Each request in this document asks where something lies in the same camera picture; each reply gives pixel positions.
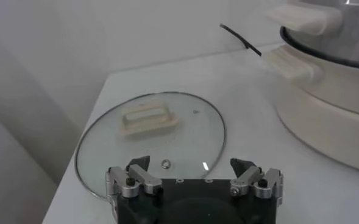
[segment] metal clamp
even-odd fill
[[[128,174],[144,186],[145,193],[155,195],[162,188],[162,180],[147,173],[139,165],[131,165]]]
[[[138,196],[140,189],[139,182],[135,181],[126,174],[120,167],[111,167],[107,172],[107,194],[115,195],[121,193],[124,198],[134,198]]]
[[[282,204],[283,175],[277,169],[269,169],[266,175],[254,184],[254,194],[258,198],[277,199],[277,205]]]
[[[256,166],[251,166],[245,173],[237,179],[230,181],[230,194],[234,197],[246,195],[249,186],[262,178],[261,169]]]

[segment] bolt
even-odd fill
[[[126,178],[126,185],[132,187],[136,185],[136,180],[132,177]]]
[[[239,195],[239,189],[237,188],[231,188],[230,189],[230,194],[234,197],[238,196]]]
[[[266,188],[268,185],[268,182],[266,179],[261,179],[260,181],[258,181],[258,186],[261,188]]]

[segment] lid handle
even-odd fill
[[[171,113],[167,103],[153,102],[123,110],[121,134],[134,135],[177,125],[179,118]]]

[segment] screw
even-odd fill
[[[171,161],[168,159],[164,159],[161,163],[163,169],[168,170],[171,167]]]
[[[132,177],[126,178],[126,185],[132,187],[136,185],[136,180]]]
[[[230,189],[230,194],[234,197],[238,196],[239,195],[239,189],[237,188],[231,188]]]
[[[258,181],[258,186],[261,188],[266,188],[268,185],[268,182],[266,179],[261,179],[260,181]]]

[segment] cooker lid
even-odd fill
[[[148,172],[155,177],[203,178],[225,143],[225,123],[211,103],[187,93],[147,94],[94,122],[77,147],[75,168],[82,184],[105,198],[109,167],[126,167],[139,158],[149,162]]]

